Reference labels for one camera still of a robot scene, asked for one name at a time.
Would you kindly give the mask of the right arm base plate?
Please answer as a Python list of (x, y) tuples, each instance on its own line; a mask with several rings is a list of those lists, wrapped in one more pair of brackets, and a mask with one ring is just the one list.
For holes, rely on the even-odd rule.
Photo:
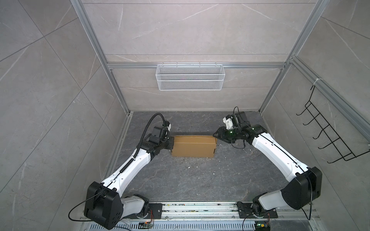
[(259, 204), (237, 202), (240, 218), (278, 218), (275, 209), (265, 210)]

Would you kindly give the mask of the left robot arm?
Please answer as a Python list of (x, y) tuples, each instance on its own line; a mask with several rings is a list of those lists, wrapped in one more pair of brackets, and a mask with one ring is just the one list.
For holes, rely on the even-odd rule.
[(166, 121), (162, 126), (155, 126), (134, 150), (130, 158), (101, 183), (93, 182), (87, 190), (84, 215), (86, 218), (111, 230), (117, 223), (130, 215), (140, 218), (149, 212), (149, 200), (135, 194), (122, 198), (122, 195), (134, 177), (161, 150), (172, 150), (174, 137), (170, 136), (171, 124)]

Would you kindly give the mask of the brown cardboard box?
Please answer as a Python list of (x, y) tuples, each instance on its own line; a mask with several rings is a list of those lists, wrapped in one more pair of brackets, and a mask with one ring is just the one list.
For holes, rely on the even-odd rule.
[(213, 158), (217, 139), (213, 136), (175, 136), (173, 157)]

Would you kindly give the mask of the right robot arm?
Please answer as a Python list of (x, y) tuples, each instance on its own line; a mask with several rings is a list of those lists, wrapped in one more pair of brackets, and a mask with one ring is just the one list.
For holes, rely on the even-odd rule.
[(284, 175), (288, 184), (281, 190), (263, 193), (251, 204), (252, 215), (261, 218), (276, 208), (300, 210), (321, 196), (322, 172), (309, 167), (286, 151), (261, 125), (251, 125), (245, 112), (236, 112), (223, 118), (214, 134), (218, 140), (234, 144), (248, 143), (262, 152)]

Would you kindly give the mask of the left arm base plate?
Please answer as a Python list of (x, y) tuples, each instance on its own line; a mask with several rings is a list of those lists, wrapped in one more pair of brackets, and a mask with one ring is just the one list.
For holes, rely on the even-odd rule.
[(161, 203), (149, 203), (144, 207), (143, 212), (139, 214), (132, 214), (128, 216), (132, 219), (161, 219), (163, 212), (163, 204)]

